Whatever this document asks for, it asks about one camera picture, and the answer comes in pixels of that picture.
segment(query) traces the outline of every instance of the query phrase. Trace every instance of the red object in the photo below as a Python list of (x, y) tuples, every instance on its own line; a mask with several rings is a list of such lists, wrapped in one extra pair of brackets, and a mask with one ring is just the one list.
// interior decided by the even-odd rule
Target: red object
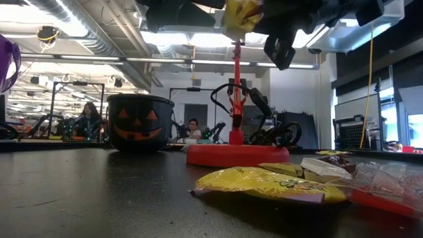
[[(235, 49), (233, 50), (233, 59), (235, 60), (235, 84), (241, 85), (241, 73), (239, 68), (239, 61), (241, 60), (241, 43), (235, 43)], [(244, 144), (244, 133), (240, 128), (241, 122), (243, 121), (243, 102), (241, 102), (241, 90), (238, 87), (234, 88), (233, 100), (230, 100), (232, 104), (232, 120), (239, 122), (239, 125), (232, 123), (232, 131), (229, 133), (229, 144), (231, 145), (242, 145)]]
[(412, 153), (414, 151), (413, 146), (403, 146), (403, 153)]
[(190, 145), (186, 155), (189, 165), (211, 167), (257, 167), (260, 163), (287, 163), (284, 147), (262, 145)]
[(379, 208), (385, 211), (394, 212), (396, 214), (408, 216), (408, 217), (416, 217), (417, 214), (414, 213), (412, 208), (400, 205), (395, 202), (391, 202), (384, 198), (374, 196), (360, 190), (354, 190), (349, 197), (351, 202), (359, 203), (366, 206), (371, 206), (373, 208)]

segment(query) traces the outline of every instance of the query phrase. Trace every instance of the purple object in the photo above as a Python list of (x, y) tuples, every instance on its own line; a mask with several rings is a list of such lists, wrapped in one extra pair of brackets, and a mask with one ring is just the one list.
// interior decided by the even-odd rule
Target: purple object
[[(9, 66), (12, 63), (12, 56), (15, 61), (16, 71), (10, 78), (6, 79), (7, 70), (9, 70)], [(15, 84), (19, 76), (19, 68), (19, 46), (0, 35), (0, 94), (9, 90)]]

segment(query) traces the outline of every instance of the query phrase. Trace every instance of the doorway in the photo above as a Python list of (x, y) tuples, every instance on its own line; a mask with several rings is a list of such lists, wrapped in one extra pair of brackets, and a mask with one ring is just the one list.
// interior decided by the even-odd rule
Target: doorway
[(198, 128), (207, 127), (207, 111), (206, 104), (185, 104), (184, 110), (184, 124), (188, 125), (193, 118), (198, 121)]

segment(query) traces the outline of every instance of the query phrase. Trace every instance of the fluorescent light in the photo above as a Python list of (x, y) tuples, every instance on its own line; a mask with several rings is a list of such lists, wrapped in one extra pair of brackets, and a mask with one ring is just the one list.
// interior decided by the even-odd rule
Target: fluorescent light
[(234, 65), (234, 61), (220, 61), (220, 60), (200, 60), (200, 59), (193, 59), (192, 63), (200, 63), (200, 64), (214, 64), (214, 65)]
[(274, 63), (257, 63), (257, 67), (276, 67)]
[(41, 112), (25, 112), (26, 115), (42, 115)]
[(85, 95), (87, 98), (90, 98), (90, 99), (93, 99), (93, 100), (96, 100), (97, 102), (100, 102), (101, 100), (100, 99), (96, 99), (96, 98), (94, 98), (94, 97), (92, 97), (92, 96), (89, 96), (89, 95)]
[(342, 22), (342, 23), (345, 23), (345, 25), (348, 26), (348, 27), (358, 26), (357, 19), (340, 19), (339, 21)]
[(118, 57), (104, 57), (104, 56), (61, 56), (65, 60), (119, 60)]
[(124, 62), (93, 61), (96, 65), (123, 65)]
[(26, 54), (26, 53), (21, 53), (20, 57), (21, 58), (31, 58), (31, 59), (37, 59), (37, 58), (52, 59), (52, 58), (54, 58), (53, 55), (51, 55), (51, 54)]
[(289, 65), (290, 69), (313, 69), (314, 65), (305, 65), (305, 64), (298, 64), (298, 63), (291, 63)]
[(15, 108), (15, 107), (10, 107), (10, 109), (12, 109), (12, 110), (14, 110), (14, 111), (17, 111), (17, 112), (20, 112), (22, 109), (20, 109), (20, 108)]
[(2, 34), (6, 38), (35, 38), (37, 35), (33, 34)]
[(195, 46), (207, 48), (232, 46), (232, 40), (230, 38), (223, 34), (214, 33), (196, 33), (190, 43)]
[(249, 44), (264, 44), (268, 35), (259, 34), (259, 33), (246, 33), (245, 42)]
[(329, 27), (327, 27), (327, 26), (323, 26), (324, 28), (323, 29), (316, 29), (314, 32), (313, 32), (313, 34), (315, 33), (315, 32), (319, 32), (320, 30), (320, 33), (318, 33), (316, 36), (314, 36), (310, 41), (309, 41), (309, 43), (307, 43), (305, 46), (306, 47), (311, 47), (314, 43), (316, 43), (316, 41), (318, 40), (318, 39), (320, 39), (328, 30), (329, 30)]
[(128, 61), (149, 63), (185, 63), (185, 59), (160, 59), (160, 58), (126, 58)]
[[(274, 63), (257, 63), (257, 67), (276, 67)], [(300, 64), (300, 63), (291, 63), (289, 65), (290, 69), (313, 69), (314, 65)]]
[(83, 93), (71, 93), (71, 95), (78, 97), (80, 99), (84, 99), (85, 98), (85, 94)]
[(26, 108), (26, 106), (22, 105), (22, 104), (16, 104), (16, 105), (12, 105), (12, 106), (14, 106), (15, 108)]
[(148, 44), (158, 46), (188, 44), (188, 37), (184, 33), (152, 33), (141, 31), (141, 35)]

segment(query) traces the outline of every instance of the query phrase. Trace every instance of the workbench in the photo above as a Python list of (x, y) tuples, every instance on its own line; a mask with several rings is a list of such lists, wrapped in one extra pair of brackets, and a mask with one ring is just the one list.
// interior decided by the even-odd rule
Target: workbench
[(215, 169), (185, 158), (98, 148), (2, 153), (0, 237), (423, 237), (422, 220), (348, 202), (192, 196), (187, 190)]

